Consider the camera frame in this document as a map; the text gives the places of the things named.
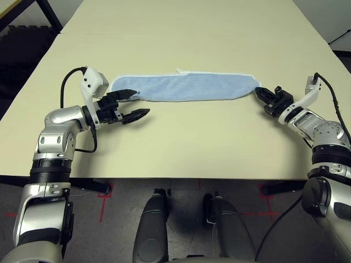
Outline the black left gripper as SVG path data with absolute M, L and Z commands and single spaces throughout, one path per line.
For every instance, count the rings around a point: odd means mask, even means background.
M 123 125 L 138 121 L 150 112 L 149 108 L 141 108 L 132 111 L 127 115 L 121 115 L 118 111 L 119 100 L 129 100 L 137 91 L 131 89 L 117 90 L 109 92 L 103 96 L 97 105 L 97 117 L 100 123 L 112 124 L 122 122 Z

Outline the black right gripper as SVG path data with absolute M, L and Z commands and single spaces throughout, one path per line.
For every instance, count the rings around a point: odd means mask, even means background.
M 284 92 L 280 86 L 274 89 L 275 93 L 263 87 L 256 87 L 254 91 L 258 99 L 266 104 L 264 106 L 265 112 L 272 117 L 279 117 L 293 103 L 293 96 Z

